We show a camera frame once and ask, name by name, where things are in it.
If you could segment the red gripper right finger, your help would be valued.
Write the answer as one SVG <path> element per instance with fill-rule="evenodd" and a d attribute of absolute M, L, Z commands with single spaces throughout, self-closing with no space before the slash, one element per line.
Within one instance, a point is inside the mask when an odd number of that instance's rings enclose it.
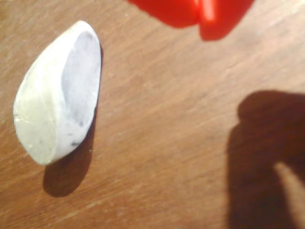
<path fill-rule="evenodd" d="M 203 40 L 229 34 L 253 4 L 252 0 L 200 0 L 199 28 Z"/>

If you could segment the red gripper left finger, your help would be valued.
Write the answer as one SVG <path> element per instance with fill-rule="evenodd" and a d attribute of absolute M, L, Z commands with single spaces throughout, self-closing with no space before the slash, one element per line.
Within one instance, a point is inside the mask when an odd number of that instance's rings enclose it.
<path fill-rule="evenodd" d="M 195 0 L 130 0 L 129 3 L 175 28 L 193 26 L 198 22 Z"/>

